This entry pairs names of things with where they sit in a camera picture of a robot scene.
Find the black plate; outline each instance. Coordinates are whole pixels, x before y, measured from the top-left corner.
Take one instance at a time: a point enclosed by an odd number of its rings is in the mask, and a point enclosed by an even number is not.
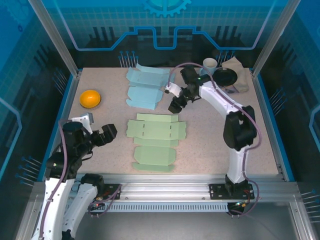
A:
[[[230,86],[238,79],[236,72],[226,67],[221,67],[215,70],[212,77],[216,84],[218,84],[220,87]]]

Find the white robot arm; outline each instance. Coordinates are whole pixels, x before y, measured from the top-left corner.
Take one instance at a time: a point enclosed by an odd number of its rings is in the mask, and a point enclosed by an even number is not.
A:
[[[254,126],[235,106],[246,111],[253,119],[255,118],[254,110],[251,106],[243,107],[231,99],[220,88],[213,86],[208,75],[197,75],[193,67],[185,67],[181,71],[181,75],[187,84],[186,88],[179,87],[174,83],[165,87],[166,93],[174,94],[169,111],[177,114],[187,105],[188,101],[194,102],[198,99],[204,99],[221,114],[225,120],[223,138],[230,153],[226,183],[229,184],[229,195],[232,196],[236,191],[236,185],[248,184],[243,174],[243,163],[248,158],[248,153],[246,155],[244,153],[257,135]]]
[[[54,152],[46,163],[49,171],[45,180],[45,196],[38,224],[31,240],[73,240],[89,204],[97,195],[104,193],[103,177],[97,174],[86,174],[81,179],[76,197],[65,212],[69,193],[75,183],[78,169],[81,167],[82,161],[88,159],[83,159],[83,157],[92,154],[94,147],[101,147],[110,143],[117,135],[117,130],[113,124],[103,126],[103,133],[92,131],[90,127],[92,122],[93,118],[89,113],[72,118],[70,122],[63,126],[67,151],[66,174],[53,195],[52,201],[47,206],[48,198],[62,175],[65,161],[63,152]],[[40,226],[46,208],[43,233],[40,234]]]

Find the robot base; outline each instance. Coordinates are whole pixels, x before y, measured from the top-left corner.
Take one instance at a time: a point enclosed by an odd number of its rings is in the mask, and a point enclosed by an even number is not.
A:
[[[232,183],[228,177],[225,177],[226,183],[209,184],[209,193],[211,200],[247,200],[249,192],[250,200],[255,199],[255,193],[252,184],[247,180],[240,183]]]

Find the speckled tabletop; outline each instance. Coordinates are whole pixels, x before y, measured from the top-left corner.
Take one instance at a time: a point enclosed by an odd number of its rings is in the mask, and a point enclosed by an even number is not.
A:
[[[133,138],[126,137],[129,119],[136,119],[137,113],[171,114],[168,107],[172,94],[163,94],[155,110],[129,107],[129,81],[126,79],[127,68],[84,68],[72,104],[69,117],[93,113],[92,130],[101,130],[105,124],[115,124],[116,139],[103,147],[94,149],[93,157],[84,161],[79,173],[97,174],[148,174],[132,167],[134,150],[137,145]],[[184,86],[177,71],[175,81]],[[259,107],[256,92],[249,79],[249,91],[234,93],[231,97],[240,104],[251,105],[255,110],[256,122],[261,128],[262,145],[249,152],[247,172],[251,175],[278,174],[275,158],[271,149],[266,127]],[[101,94],[101,103],[95,109],[85,109],[79,103],[81,93],[88,89]],[[172,174],[226,174],[229,168],[229,150],[223,140],[224,120],[222,116],[205,100],[188,103],[179,114],[179,121],[186,121],[186,139],[179,141],[176,149],[175,168]]]

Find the beige cloth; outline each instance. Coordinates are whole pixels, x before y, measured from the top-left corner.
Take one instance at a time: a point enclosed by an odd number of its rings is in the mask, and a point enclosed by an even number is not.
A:
[[[249,90],[247,80],[248,78],[251,78],[249,68],[244,68],[241,62],[239,62],[238,59],[236,59],[236,57],[233,57],[228,61],[223,62],[221,66],[223,68],[232,69],[233,71],[235,71],[238,78],[236,82],[233,84],[233,86],[239,93],[247,92]]]

